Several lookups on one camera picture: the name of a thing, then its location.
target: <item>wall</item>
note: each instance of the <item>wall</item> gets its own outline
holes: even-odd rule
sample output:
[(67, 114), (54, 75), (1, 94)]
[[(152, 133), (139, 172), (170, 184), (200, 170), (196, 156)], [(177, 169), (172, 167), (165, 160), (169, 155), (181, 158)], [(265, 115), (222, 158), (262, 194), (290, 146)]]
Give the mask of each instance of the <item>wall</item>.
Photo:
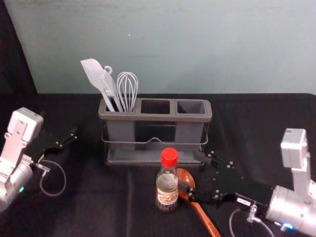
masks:
[(316, 93), (310, 0), (6, 0), (38, 92), (95, 93), (80, 60), (142, 93)]

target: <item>gray utensil caddy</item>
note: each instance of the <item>gray utensil caddy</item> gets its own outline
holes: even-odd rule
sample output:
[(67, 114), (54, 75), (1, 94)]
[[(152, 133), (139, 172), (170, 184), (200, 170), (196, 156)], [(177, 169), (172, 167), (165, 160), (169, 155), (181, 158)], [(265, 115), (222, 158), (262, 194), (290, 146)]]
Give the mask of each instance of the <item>gray utensil caddy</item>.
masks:
[(121, 113), (110, 112), (102, 99), (98, 114), (106, 163), (159, 164), (161, 151), (173, 147), (179, 164), (201, 164), (195, 153), (208, 143), (207, 100), (137, 98), (134, 112)]

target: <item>whisk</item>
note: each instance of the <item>whisk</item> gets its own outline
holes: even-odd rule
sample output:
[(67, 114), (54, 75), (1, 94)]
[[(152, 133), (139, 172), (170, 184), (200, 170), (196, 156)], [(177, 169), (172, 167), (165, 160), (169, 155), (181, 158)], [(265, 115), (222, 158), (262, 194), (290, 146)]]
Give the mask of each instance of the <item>whisk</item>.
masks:
[(121, 72), (117, 80), (118, 96), (125, 112), (133, 112), (138, 93), (138, 79), (134, 73)]

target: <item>glass bottle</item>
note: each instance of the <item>glass bottle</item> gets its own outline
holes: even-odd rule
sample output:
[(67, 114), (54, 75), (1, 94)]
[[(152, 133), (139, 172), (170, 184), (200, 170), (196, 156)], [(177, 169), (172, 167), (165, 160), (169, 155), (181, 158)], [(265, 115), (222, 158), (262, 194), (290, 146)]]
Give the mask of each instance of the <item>glass bottle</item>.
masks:
[(161, 153), (161, 168), (156, 178), (156, 205), (164, 212), (171, 212), (178, 205), (178, 152), (166, 148)]

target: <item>bottle label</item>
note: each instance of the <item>bottle label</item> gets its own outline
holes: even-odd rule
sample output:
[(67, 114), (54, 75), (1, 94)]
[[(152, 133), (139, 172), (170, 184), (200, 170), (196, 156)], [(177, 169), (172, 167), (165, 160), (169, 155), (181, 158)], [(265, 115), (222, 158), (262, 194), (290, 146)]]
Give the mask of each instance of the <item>bottle label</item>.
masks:
[(178, 189), (172, 192), (164, 192), (157, 188), (157, 204), (162, 210), (172, 210), (177, 205)]

